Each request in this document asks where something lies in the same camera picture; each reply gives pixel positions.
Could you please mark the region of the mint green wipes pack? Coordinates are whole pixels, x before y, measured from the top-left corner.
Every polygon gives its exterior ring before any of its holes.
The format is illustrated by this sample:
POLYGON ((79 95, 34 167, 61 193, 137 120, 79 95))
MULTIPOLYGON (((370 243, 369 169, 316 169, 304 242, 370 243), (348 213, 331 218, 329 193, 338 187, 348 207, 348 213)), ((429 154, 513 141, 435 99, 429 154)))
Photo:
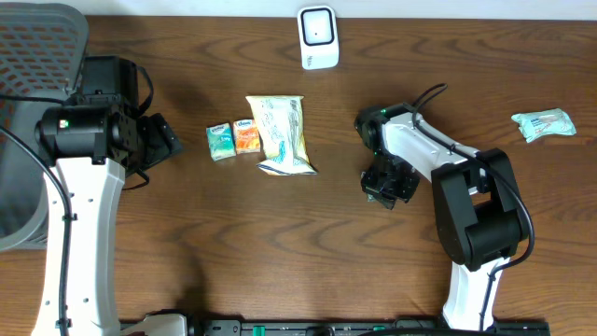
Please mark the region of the mint green wipes pack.
POLYGON ((547 135, 573 136, 576 127, 568 114, 560 108, 511 116, 527 143, 547 135))

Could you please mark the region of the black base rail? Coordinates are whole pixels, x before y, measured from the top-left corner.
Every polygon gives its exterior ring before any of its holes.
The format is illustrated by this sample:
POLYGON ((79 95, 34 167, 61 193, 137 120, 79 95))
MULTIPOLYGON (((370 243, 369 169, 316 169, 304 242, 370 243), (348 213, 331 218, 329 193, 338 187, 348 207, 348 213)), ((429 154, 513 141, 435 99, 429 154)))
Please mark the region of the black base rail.
POLYGON ((397 320, 246 320, 239 316, 198 315, 176 310, 123 321, 122 335, 189 336, 358 336, 358 335, 480 335, 479 330, 451 329, 440 318, 402 317, 397 320))

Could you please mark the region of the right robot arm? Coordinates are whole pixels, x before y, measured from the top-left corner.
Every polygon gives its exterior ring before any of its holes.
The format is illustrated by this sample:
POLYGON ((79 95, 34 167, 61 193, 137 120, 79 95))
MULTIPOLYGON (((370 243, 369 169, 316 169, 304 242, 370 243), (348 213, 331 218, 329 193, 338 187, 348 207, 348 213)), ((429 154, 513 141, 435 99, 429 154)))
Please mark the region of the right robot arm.
POLYGON ((445 325, 495 330, 499 279, 519 243, 534 239, 507 154, 454 142, 408 104, 363 109, 354 127, 374 154, 361 175, 370 200, 393 209, 413 197, 421 179, 431 183, 437 236, 452 262, 445 325))

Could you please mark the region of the dark grey plastic basket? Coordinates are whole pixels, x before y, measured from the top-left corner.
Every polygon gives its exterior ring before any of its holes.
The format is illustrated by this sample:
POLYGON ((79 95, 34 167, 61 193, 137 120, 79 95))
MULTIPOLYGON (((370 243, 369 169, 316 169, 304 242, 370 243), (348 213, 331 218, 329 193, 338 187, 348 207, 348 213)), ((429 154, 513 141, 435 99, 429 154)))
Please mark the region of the dark grey plastic basket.
MULTIPOLYGON (((1 125, 37 152, 35 125, 51 103, 75 91, 89 38, 88 23, 63 4, 1 5, 1 93, 28 102, 1 101, 1 125)), ((1 135, 1 249, 44 249, 48 196, 43 172, 1 135)))

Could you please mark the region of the white barcode scanner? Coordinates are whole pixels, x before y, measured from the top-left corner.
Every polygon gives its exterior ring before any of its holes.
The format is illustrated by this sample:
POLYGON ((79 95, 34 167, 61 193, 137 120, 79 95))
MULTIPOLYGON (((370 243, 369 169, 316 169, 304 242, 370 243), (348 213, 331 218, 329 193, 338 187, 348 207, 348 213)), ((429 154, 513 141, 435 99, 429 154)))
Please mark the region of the white barcode scanner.
POLYGON ((305 70, 335 67, 340 60, 336 13, 329 6, 302 8, 297 15, 301 65, 305 70))

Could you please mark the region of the orange small packet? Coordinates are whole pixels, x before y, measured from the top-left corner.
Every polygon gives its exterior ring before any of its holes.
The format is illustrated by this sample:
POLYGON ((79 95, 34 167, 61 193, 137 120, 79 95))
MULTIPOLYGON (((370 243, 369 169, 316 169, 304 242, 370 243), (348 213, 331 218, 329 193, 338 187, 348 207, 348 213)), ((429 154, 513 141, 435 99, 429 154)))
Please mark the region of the orange small packet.
POLYGON ((237 154, 254 153, 261 150, 257 124, 253 119, 240 119, 232 125, 237 154))

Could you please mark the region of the cream snack bag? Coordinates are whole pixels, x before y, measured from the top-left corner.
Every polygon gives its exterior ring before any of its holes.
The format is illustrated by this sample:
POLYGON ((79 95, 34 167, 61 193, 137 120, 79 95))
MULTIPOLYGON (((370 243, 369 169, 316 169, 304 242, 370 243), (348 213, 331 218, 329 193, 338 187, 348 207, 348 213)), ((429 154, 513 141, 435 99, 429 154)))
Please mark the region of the cream snack bag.
POLYGON ((268 175, 316 175, 304 140, 300 95, 246 96, 266 160, 257 168, 268 175))

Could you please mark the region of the teal tissue box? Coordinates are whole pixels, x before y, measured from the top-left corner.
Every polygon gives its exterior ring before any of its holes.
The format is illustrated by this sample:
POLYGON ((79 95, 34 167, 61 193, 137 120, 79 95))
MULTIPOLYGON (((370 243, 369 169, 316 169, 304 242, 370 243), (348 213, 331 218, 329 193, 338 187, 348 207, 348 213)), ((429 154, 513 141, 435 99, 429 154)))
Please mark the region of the teal tissue box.
POLYGON ((208 127, 206 135, 213 161, 220 161, 236 155, 232 129, 228 123, 208 127))

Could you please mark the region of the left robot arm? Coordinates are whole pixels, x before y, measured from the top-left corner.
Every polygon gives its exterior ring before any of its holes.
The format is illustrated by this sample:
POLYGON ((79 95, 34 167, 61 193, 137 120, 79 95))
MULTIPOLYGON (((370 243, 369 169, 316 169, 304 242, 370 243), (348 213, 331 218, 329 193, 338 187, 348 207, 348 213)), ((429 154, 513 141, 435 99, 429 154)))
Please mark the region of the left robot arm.
POLYGON ((164 117, 146 111, 146 70, 118 56, 84 60, 81 87, 35 126, 46 167, 49 231, 35 335, 188 335, 188 318, 159 312, 121 324, 115 301, 116 216, 125 180, 179 153, 164 117))

